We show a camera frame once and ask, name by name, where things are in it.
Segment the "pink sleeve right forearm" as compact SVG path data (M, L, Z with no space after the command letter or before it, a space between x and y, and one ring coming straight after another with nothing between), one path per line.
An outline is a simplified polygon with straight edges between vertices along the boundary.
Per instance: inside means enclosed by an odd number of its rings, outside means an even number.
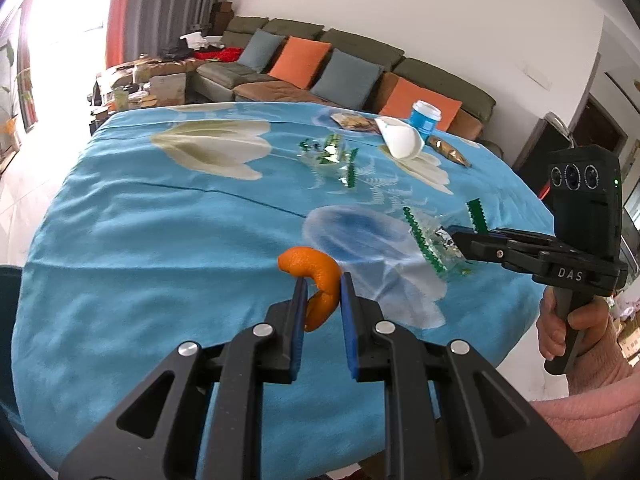
M639 374L564 399L533 402L549 426L575 452L622 440L639 416Z

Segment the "right hand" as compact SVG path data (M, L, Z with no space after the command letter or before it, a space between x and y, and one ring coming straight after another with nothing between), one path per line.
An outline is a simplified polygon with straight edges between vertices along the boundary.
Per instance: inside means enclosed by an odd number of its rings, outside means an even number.
M566 374L571 396L613 385L634 374L634 369L623 357L617 344L608 303L604 298L595 296L589 304L570 312L567 319L562 321L556 312L554 289L548 286L539 307L536 322L538 344L541 355L548 362L566 353L569 328L582 333L582 340L574 344L574 365Z

